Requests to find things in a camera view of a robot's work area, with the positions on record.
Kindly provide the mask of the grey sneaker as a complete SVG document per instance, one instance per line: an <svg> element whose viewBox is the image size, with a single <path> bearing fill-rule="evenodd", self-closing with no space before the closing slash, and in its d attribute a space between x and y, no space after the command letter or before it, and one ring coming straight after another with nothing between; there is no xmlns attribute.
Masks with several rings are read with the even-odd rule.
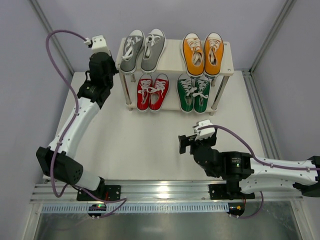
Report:
<svg viewBox="0 0 320 240"><path fill-rule="evenodd" d="M137 61L140 52L144 48L145 35L139 30L133 30L124 41L120 70L123 74L131 75L137 69Z"/></svg>
<svg viewBox="0 0 320 240"><path fill-rule="evenodd" d="M144 74L152 74L156 71L165 48L164 32L158 28L151 30L144 42L144 52L140 64L140 69Z"/></svg>

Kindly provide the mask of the red sneaker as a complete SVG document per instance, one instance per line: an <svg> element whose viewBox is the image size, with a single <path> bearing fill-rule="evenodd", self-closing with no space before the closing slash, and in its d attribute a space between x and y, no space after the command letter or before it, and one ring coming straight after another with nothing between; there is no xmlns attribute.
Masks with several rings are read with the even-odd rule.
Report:
<svg viewBox="0 0 320 240"><path fill-rule="evenodd" d="M150 87L153 85L153 79L148 74L143 74L138 83L136 91L136 107L139 111L145 112L150 102Z"/></svg>
<svg viewBox="0 0 320 240"><path fill-rule="evenodd" d="M152 112L158 112L164 103L164 100L169 91L169 78L166 74L159 74L152 87L148 89L150 94L149 108Z"/></svg>

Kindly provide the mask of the green sneaker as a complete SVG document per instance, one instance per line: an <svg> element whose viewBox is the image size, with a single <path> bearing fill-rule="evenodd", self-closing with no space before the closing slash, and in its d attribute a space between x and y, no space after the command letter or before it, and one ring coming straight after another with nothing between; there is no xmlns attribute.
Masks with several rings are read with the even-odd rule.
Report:
<svg viewBox="0 0 320 240"><path fill-rule="evenodd" d="M185 113L191 112L194 106L193 93L196 91L192 79L185 73L180 74L177 79L176 90L180 109Z"/></svg>
<svg viewBox="0 0 320 240"><path fill-rule="evenodd" d="M192 94L194 99L194 111L202 114L206 111L210 95L210 81L208 79L195 80L195 92Z"/></svg>

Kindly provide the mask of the orange sneaker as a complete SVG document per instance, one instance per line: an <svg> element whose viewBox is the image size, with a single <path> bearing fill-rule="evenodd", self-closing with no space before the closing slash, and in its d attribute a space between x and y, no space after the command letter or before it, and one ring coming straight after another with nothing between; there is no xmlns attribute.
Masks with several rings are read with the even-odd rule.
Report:
<svg viewBox="0 0 320 240"><path fill-rule="evenodd" d="M219 75L224 54L224 42L216 33L210 33L204 41L204 75L215 78Z"/></svg>
<svg viewBox="0 0 320 240"><path fill-rule="evenodd" d="M202 42L196 33L188 33L184 37L181 55L187 75L193 79L200 78L204 73L204 52Z"/></svg>

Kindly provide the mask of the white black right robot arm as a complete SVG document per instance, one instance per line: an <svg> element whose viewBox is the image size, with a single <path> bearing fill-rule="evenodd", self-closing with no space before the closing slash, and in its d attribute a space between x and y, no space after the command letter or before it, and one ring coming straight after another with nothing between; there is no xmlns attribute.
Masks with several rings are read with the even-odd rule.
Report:
<svg viewBox="0 0 320 240"><path fill-rule="evenodd" d="M215 199L254 197L255 192L300 191L303 196L320 196L320 158L312 156L305 161L283 161L268 158L254 159L249 153L219 152L214 149L217 137L205 139L196 135L178 136L179 152L190 154L208 177L226 181Z"/></svg>

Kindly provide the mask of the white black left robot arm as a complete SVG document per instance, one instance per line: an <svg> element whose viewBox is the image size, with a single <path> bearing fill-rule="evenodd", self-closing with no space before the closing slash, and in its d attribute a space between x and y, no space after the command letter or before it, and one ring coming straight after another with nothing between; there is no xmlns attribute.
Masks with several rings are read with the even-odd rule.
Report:
<svg viewBox="0 0 320 240"><path fill-rule="evenodd" d="M111 94L113 77L118 73L115 61L106 52L96 52L89 58L85 81L75 96L75 106L67 122L48 147L39 147L36 158L43 174L78 188L79 201L106 201L105 180L84 169L75 161L78 145L90 122Z"/></svg>

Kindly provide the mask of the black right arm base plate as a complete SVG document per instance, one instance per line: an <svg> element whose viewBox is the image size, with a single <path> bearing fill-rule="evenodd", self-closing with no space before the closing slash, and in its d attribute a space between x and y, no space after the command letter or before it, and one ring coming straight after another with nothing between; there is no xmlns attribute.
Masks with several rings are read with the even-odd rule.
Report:
<svg viewBox="0 0 320 240"><path fill-rule="evenodd" d="M209 184L208 189L211 200L255 199L254 193L241 192L239 182L227 181L226 183Z"/></svg>

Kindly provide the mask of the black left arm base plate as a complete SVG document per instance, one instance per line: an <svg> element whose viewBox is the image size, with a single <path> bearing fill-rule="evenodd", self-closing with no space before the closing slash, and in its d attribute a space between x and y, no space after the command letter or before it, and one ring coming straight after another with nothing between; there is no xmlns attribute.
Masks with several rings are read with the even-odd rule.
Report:
<svg viewBox="0 0 320 240"><path fill-rule="evenodd" d="M96 198L103 201L116 201L120 200L121 196L121 186L120 185L102 185L97 188L97 190L89 190ZM83 190L77 193L76 197L77 201L85 202L85 201L94 201L95 199L91 197L88 193Z"/></svg>

